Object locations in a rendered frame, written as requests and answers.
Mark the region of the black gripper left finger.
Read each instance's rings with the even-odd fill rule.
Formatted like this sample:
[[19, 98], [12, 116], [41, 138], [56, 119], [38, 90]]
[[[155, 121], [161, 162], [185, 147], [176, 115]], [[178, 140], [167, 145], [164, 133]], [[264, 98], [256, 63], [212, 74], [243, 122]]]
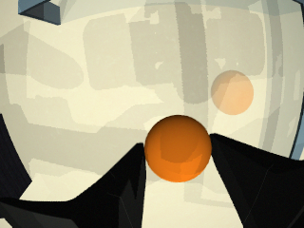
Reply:
[[143, 143], [138, 142], [76, 198], [3, 197], [0, 214], [12, 228], [142, 228], [146, 185]]

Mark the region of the low clear corner wall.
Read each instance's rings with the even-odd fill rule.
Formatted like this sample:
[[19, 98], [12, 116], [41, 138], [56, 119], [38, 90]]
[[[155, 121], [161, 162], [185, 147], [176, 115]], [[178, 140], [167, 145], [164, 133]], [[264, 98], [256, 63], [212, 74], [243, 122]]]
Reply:
[[27, 14], [61, 26], [99, 12], [167, 4], [217, 5], [263, 12], [267, 88], [258, 148], [289, 159], [304, 94], [304, 22], [299, 3], [293, 0], [50, 0]]

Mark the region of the blue-grey l-shaped bar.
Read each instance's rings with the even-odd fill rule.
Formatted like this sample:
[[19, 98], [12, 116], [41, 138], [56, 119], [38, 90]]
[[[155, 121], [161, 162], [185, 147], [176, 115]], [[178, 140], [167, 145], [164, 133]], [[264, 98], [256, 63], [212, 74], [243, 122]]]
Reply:
[[[60, 26], [58, 23], [49, 22], [48, 19], [37, 18], [37, 16], [27, 14], [27, 11], [31, 9], [39, 7], [39, 5], [45, 4], [50, 0], [18, 0], [18, 14], [27, 16], [28, 18], [42, 20], [42, 22], [56, 24], [56, 26]], [[301, 16], [303, 16], [304, 22], [304, 0], [293, 0], [296, 3], [300, 4], [301, 7]], [[299, 124], [297, 125], [295, 140], [292, 148], [292, 152], [290, 152], [289, 159], [292, 160], [300, 160], [301, 153], [304, 151], [304, 94], [303, 94], [303, 103], [301, 103], [301, 111], [299, 117]]]

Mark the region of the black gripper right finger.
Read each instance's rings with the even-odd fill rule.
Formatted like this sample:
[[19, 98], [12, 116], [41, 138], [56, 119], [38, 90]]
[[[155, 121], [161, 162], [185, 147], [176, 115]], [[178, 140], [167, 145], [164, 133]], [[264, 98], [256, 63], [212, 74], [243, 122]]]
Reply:
[[243, 228], [290, 228], [304, 210], [304, 160], [209, 134], [213, 163]]

